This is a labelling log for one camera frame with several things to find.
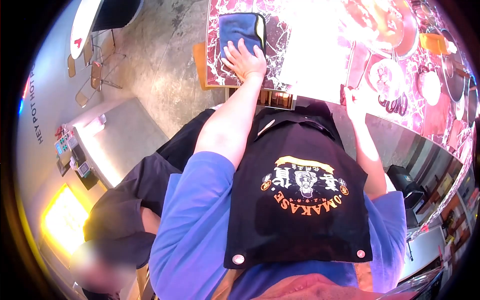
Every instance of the person in black jacket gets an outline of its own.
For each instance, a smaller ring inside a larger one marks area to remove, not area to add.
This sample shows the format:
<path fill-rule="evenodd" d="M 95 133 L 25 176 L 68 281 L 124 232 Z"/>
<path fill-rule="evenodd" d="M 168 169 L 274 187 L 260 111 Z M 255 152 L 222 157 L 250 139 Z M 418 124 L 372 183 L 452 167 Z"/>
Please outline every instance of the person in black jacket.
<path fill-rule="evenodd" d="M 92 208 L 83 228 L 85 243 L 69 267 L 89 300 L 119 299 L 135 269 L 147 264 L 170 174 L 183 171 L 203 124 L 216 109 L 206 109 L 185 124 Z"/>

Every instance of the pink light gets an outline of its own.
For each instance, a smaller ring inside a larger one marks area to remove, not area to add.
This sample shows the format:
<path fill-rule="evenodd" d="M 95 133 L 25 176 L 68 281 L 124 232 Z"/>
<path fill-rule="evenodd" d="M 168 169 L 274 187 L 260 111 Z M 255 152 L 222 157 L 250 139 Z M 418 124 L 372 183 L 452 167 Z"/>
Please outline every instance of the pink light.
<path fill-rule="evenodd" d="M 23 99 L 25 99 L 25 96 L 27 95 L 27 88 L 28 88 L 29 81 L 30 81 L 30 77 L 27 79 L 27 83 L 25 84 L 24 95 L 22 96 Z"/>

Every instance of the apron snap button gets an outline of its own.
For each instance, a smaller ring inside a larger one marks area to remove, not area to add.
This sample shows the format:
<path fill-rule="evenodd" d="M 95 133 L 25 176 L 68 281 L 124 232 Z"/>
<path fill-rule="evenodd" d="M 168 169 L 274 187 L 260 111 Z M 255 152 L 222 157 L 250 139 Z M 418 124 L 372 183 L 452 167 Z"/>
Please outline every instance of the apron snap button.
<path fill-rule="evenodd" d="M 236 254 L 233 256 L 232 261 L 234 264 L 242 264 L 245 261 L 245 257 L 241 254 Z"/>

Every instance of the orange container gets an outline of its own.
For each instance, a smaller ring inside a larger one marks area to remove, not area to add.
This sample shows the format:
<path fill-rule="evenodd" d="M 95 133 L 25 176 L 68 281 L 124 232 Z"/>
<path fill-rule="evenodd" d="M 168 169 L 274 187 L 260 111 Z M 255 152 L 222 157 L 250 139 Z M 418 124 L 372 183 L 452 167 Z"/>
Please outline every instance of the orange container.
<path fill-rule="evenodd" d="M 447 41 L 441 35 L 434 33 L 421 33 L 420 34 L 420 45 L 422 48 L 427 49 L 433 54 L 436 55 L 448 55 L 447 51 Z"/>

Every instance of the plate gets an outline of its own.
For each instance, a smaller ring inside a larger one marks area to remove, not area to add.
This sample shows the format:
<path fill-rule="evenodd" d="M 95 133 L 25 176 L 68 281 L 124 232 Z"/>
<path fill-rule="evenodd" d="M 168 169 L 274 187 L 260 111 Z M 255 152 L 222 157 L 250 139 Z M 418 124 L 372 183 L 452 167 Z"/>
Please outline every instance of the plate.
<path fill-rule="evenodd" d="M 372 65 L 369 80 L 384 100 L 393 101 L 400 96 L 405 78 L 398 63 L 391 59 L 383 59 Z"/>
<path fill-rule="evenodd" d="M 437 73 L 430 71 L 421 73 L 418 81 L 418 88 L 422 97 L 427 100 L 431 106 L 435 106 L 440 98 L 440 78 Z"/>

